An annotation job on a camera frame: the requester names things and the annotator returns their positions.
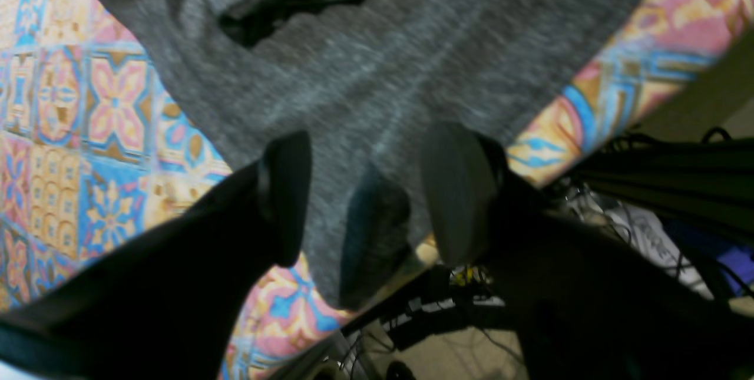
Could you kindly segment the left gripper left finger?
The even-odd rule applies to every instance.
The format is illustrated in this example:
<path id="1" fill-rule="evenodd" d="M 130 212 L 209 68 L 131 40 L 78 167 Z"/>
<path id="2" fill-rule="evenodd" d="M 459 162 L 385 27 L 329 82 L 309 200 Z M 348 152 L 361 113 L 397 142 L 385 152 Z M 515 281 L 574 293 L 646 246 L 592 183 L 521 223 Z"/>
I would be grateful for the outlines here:
<path id="1" fill-rule="evenodd" d="M 299 257 L 311 143 L 272 141 L 184 214 L 2 315 L 2 378 L 216 379 L 255 283 Z"/>

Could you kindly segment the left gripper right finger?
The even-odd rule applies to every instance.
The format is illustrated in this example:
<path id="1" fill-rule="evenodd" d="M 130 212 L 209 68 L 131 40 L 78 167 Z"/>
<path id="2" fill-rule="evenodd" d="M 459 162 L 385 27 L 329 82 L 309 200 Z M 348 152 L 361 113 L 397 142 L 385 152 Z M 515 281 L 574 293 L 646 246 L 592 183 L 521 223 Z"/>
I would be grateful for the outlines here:
<path id="1" fill-rule="evenodd" d="M 752 378 L 750 316 L 561 213 L 497 141 L 437 123 L 420 166 L 442 262 L 487 270 L 531 379 Z"/>

